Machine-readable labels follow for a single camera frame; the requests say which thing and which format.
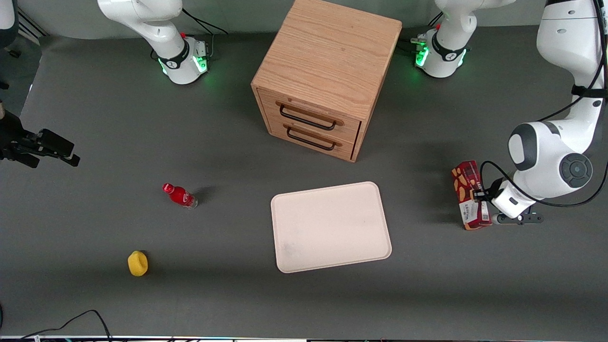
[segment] white robot link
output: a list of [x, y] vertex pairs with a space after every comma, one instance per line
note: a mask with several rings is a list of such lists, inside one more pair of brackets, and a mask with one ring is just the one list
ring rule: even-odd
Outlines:
[[194, 82], [207, 72], [204, 41], [182, 37], [169, 21], [182, 12], [182, 0], [97, 0], [103, 14], [148, 41], [163, 72], [178, 85]]
[[545, 5], [536, 47], [549, 63], [572, 73], [573, 97], [564, 119], [527, 122], [511, 133], [514, 184], [502, 180], [492, 194], [492, 203], [510, 218], [536, 200], [569, 194], [591, 179], [592, 163], [582, 153], [593, 141], [607, 95], [602, 7], [601, 0], [548, 0]]
[[[416, 65], [431, 76], [447, 77], [458, 67], [463, 47], [475, 29], [476, 20], [471, 11], [500, 7], [514, 1], [435, 2], [446, 17], [438, 31], [433, 29], [424, 34], [431, 37], [431, 47], [424, 41], [414, 40], [424, 48], [418, 54]], [[482, 194], [502, 212], [502, 218], [518, 218], [537, 201], [544, 203], [545, 198], [574, 192], [591, 179], [592, 164], [582, 153], [593, 141], [607, 97], [606, 18], [603, 12], [602, 0], [546, 1], [536, 46], [549, 63], [574, 76], [572, 102], [563, 109], [570, 108], [570, 112], [561, 120], [549, 120], [557, 114], [554, 113], [539, 121], [521, 124], [511, 133], [508, 148], [517, 168], [513, 182], [506, 177], [500, 178]], [[557, 206], [583, 203], [586, 201]]]
[[11, 30], [16, 34], [16, 7], [15, 0], [0, 0], [0, 30]]
[[430, 29], [413, 38], [417, 44], [416, 66], [432, 77], [448, 77], [462, 65], [466, 43], [477, 28], [473, 11], [512, 4], [515, 0], [435, 0], [443, 12], [440, 29]]

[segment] plastic bottle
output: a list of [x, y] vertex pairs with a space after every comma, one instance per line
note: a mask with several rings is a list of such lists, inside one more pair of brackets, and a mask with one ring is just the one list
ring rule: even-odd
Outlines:
[[162, 186], [162, 190], [169, 194], [171, 201], [174, 201], [184, 208], [188, 208], [188, 210], [194, 209], [198, 205], [198, 200], [196, 197], [194, 197], [190, 192], [187, 192], [181, 186], [173, 186], [166, 183]]

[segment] wooden cabinet top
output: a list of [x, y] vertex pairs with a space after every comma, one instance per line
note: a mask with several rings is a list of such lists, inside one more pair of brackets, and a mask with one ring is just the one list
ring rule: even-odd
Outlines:
[[400, 31], [395, 19], [295, 0], [252, 84], [367, 120]]

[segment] red bottle cap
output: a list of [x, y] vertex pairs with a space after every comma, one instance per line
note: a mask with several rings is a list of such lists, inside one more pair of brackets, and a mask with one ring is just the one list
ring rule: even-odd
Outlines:
[[172, 193], [175, 190], [175, 187], [172, 186], [169, 183], [165, 183], [165, 185], [162, 186], [162, 190], [168, 194]]

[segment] yellow sponge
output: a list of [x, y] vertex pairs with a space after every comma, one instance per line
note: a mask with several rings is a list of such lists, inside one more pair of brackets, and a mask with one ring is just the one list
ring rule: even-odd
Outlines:
[[131, 253], [127, 262], [129, 263], [131, 274], [135, 277], [141, 277], [148, 271], [148, 258], [140, 251]]

